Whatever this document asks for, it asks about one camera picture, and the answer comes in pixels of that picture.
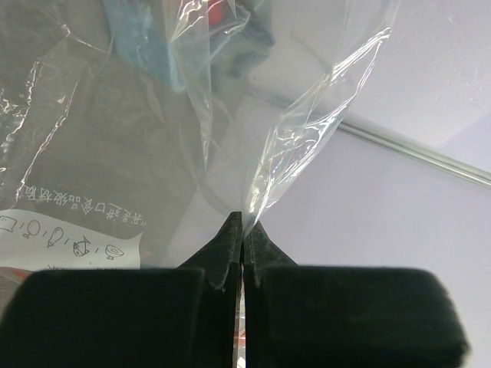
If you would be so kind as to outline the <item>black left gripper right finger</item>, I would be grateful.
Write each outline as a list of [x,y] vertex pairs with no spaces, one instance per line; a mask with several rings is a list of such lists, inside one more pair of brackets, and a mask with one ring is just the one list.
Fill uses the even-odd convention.
[[460,367],[470,352],[428,271],[299,265],[261,225],[242,251],[249,367]]

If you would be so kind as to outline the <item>blue plastic basket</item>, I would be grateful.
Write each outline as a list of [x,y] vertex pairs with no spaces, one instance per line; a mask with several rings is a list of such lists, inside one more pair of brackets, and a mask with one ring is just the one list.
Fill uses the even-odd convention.
[[173,33],[182,1],[104,1],[114,50],[153,79],[186,89],[167,38]]

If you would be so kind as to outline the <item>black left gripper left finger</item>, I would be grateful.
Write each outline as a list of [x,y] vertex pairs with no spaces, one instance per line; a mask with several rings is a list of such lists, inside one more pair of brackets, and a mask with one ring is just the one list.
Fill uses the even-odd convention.
[[234,367],[242,215],[174,269],[39,271],[1,319],[3,367]]

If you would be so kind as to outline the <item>clear zip top bag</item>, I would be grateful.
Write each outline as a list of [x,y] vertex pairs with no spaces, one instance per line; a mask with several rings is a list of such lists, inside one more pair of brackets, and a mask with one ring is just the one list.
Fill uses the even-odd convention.
[[104,1],[1,3],[1,273],[174,269],[242,240],[338,128],[398,1],[182,1],[176,93],[114,50]]

